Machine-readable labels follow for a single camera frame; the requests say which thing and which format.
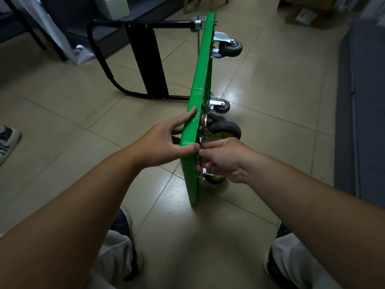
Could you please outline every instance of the pant leg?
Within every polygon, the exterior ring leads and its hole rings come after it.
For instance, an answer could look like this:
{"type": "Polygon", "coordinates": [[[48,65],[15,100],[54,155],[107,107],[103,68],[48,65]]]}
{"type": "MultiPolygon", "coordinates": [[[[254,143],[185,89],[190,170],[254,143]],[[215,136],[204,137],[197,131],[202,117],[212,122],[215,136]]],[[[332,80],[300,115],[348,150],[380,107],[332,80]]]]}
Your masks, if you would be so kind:
{"type": "Polygon", "coordinates": [[[84,289],[112,289],[131,271],[132,242],[127,236],[109,230],[90,270],[84,289]]]}
{"type": "Polygon", "coordinates": [[[284,277],[299,289],[341,289],[293,233],[276,238],[272,254],[284,277]]]}

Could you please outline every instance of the hand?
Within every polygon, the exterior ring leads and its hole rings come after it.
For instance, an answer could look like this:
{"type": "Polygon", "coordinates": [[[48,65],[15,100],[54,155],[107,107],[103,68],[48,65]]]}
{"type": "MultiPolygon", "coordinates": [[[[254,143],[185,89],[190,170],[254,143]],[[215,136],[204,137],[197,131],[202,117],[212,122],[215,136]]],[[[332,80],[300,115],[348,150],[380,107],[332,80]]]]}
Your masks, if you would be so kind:
{"type": "Polygon", "coordinates": [[[155,124],[147,133],[132,143],[128,149],[142,168],[159,166],[198,152],[198,143],[174,145],[171,135],[182,133],[183,124],[196,113],[196,106],[185,114],[169,121],[155,124]]]}
{"type": "MultiPolygon", "coordinates": [[[[242,162],[250,151],[252,149],[238,139],[227,138],[203,144],[199,155],[207,173],[223,175],[234,183],[245,183],[242,162]]],[[[196,165],[196,170],[202,171],[200,164],[196,165]]]]}

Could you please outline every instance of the black and white sneaker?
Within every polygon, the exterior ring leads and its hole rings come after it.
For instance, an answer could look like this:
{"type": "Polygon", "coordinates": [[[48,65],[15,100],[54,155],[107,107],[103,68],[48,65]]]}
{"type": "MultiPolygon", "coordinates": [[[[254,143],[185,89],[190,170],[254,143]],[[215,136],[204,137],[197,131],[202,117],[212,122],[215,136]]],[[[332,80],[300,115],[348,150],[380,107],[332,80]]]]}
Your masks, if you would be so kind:
{"type": "MultiPolygon", "coordinates": [[[[276,238],[285,236],[289,233],[291,233],[290,229],[287,228],[287,226],[282,222],[279,223],[276,238]]],[[[267,275],[269,275],[269,277],[272,278],[278,285],[282,286],[283,288],[298,289],[298,287],[293,282],[282,275],[273,258],[272,248],[270,248],[263,257],[263,267],[267,275]]]]}
{"type": "MultiPolygon", "coordinates": [[[[128,236],[128,238],[131,239],[131,242],[133,242],[133,238],[131,237],[131,228],[132,228],[132,220],[130,215],[122,208],[120,207],[116,216],[115,221],[112,223],[110,230],[116,231],[122,235],[128,236]]],[[[125,281],[130,281],[136,276],[139,275],[139,273],[142,271],[143,268],[143,255],[140,251],[138,251],[134,245],[132,245],[132,262],[131,267],[132,271],[131,273],[124,278],[125,281]]]]}
{"type": "Polygon", "coordinates": [[[0,125],[0,165],[4,163],[21,138],[22,134],[18,130],[0,125]]]}

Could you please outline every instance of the green cart edge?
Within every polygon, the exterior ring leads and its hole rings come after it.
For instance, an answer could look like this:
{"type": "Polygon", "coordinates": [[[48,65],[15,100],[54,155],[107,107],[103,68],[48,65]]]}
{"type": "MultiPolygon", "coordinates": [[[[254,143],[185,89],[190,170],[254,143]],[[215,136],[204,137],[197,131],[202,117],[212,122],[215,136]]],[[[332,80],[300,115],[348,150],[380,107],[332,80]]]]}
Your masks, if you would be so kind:
{"type": "MultiPolygon", "coordinates": [[[[213,59],[210,55],[214,37],[214,17],[215,13],[209,13],[206,17],[205,29],[203,31],[202,43],[187,107],[187,111],[189,111],[196,106],[197,112],[194,117],[184,124],[180,146],[197,142],[201,112],[207,113],[208,111],[208,101],[211,93],[211,70],[213,66],[213,59]]],[[[197,204],[199,193],[198,173],[195,171],[195,161],[198,159],[198,154],[195,154],[180,160],[187,193],[192,206],[197,204]]]]}

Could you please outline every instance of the person's left hand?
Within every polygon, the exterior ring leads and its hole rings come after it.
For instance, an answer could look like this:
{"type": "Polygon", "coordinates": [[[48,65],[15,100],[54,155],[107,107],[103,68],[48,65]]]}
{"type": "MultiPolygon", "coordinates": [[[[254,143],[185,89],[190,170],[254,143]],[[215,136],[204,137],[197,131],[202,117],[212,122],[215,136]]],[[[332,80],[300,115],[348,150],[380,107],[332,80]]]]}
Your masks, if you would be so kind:
{"type": "Polygon", "coordinates": [[[155,124],[147,133],[127,147],[132,151],[141,168],[159,166],[173,160],[190,156],[199,151],[200,145],[192,143],[186,146],[174,145],[171,135],[180,134],[183,124],[196,113],[194,106],[185,114],[169,121],[155,124]]]}

